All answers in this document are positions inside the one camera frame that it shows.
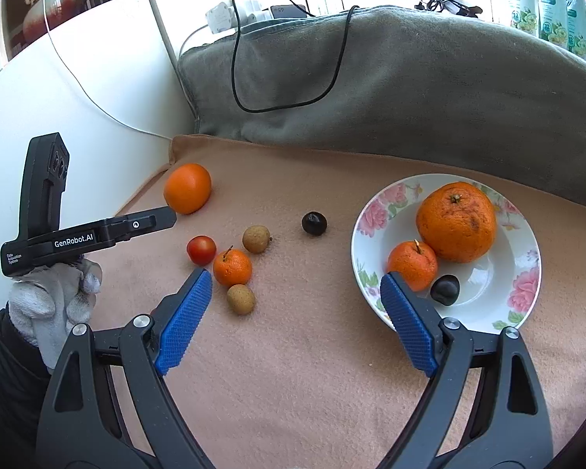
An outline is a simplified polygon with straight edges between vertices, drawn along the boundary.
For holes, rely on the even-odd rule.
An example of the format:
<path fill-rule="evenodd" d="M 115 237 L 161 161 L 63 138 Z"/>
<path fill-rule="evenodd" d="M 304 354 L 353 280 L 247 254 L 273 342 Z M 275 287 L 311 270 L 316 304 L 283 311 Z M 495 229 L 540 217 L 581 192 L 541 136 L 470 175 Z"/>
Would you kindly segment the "left gloved hand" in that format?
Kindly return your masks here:
<path fill-rule="evenodd" d="M 100 266 L 86 258 L 15 278 L 8 300 L 10 320 L 40 351 L 49 372 L 55 369 L 73 327 L 89 323 L 101 284 Z"/>

